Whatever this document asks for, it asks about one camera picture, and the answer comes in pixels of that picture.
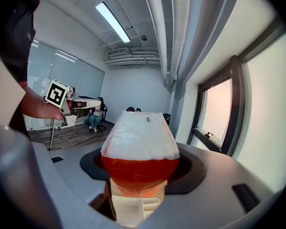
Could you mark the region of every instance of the white shirt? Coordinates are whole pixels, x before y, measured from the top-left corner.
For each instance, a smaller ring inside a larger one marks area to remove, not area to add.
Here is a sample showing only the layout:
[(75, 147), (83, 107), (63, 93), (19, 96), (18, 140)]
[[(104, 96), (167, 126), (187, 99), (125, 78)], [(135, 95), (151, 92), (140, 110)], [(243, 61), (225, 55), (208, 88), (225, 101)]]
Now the white shirt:
[(95, 116), (101, 116), (103, 114), (103, 111), (101, 111), (101, 106), (95, 107), (93, 114)]

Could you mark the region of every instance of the window handle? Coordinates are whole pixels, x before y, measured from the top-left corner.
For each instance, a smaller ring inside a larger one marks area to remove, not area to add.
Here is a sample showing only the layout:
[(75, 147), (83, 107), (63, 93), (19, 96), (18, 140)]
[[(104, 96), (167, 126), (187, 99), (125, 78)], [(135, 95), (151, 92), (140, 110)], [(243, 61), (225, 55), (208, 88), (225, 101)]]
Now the window handle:
[(205, 136), (206, 136), (207, 138), (211, 138), (211, 136), (210, 136), (209, 134), (213, 135), (212, 133), (208, 132), (207, 134), (205, 134)]

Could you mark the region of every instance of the person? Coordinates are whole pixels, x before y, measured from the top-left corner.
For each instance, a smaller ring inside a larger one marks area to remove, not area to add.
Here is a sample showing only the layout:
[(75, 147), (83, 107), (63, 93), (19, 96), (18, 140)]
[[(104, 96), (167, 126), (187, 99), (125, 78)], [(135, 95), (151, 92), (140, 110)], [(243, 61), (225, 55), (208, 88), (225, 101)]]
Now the person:
[(127, 112), (135, 112), (134, 107), (128, 107), (128, 109), (126, 109)]
[(96, 126), (103, 119), (102, 114), (103, 114), (103, 111), (105, 109), (105, 104), (104, 104), (103, 98), (99, 97), (98, 99), (100, 99), (101, 105), (94, 108), (94, 113), (89, 118), (89, 123), (90, 123), (89, 129), (93, 129), (94, 132), (97, 132)]
[(0, 7), (0, 57), (11, 75), (24, 89), (25, 96), (17, 107), (10, 127), (29, 134), (23, 114), (40, 119), (62, 120), (60, 109), (46, 104), (27, 84), (28, 59), (35, 36), (33, 15), (40, 0), (4, 0)]

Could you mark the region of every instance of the seated person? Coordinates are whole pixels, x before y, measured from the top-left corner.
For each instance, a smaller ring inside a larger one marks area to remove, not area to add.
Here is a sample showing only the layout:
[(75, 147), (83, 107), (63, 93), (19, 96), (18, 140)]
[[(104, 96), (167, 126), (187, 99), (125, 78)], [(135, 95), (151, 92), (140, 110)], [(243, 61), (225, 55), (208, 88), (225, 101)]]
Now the seated person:
[(126, 109), (127, 112), (135, 112), (134, 107), (129, 107), (128, 109)]
[(98, 99), (100, 99), (101, 105), (94, 108), (94, 113), (89, 118), (89, 123), (90, 123), (89, 129), (93, 129), (94, 132), (97, 132), (96, 126), (101, 122), (103, 118), (102, 114), (105, 108), (103, 98), (99, 97)]

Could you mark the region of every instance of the dark wood floor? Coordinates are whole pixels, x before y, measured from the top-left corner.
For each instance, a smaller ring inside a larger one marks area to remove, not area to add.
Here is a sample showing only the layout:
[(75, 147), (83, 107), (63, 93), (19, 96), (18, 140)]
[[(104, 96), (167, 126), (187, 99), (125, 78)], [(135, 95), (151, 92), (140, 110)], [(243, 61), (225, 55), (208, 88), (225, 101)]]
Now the dark wood floor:
[[(107, 125), (107, 128), (105, 131), (103, 131), (103, 133), (100, 131), (97, 133), (94, 131), (89, 132), (89, 128), (85, 124), (79, 124), (61, 130), (54, 130), (51, 150), (80, 147), (105, 141), (111, 129), (113, 128), (113, 125), (106, 122), (103, 122), (102, 124)], [(49, 147), (51, 136), (49, 129), (30, 131), (29, 135), (32, 142), (42, 143), (45, 144), (47, 148)]]

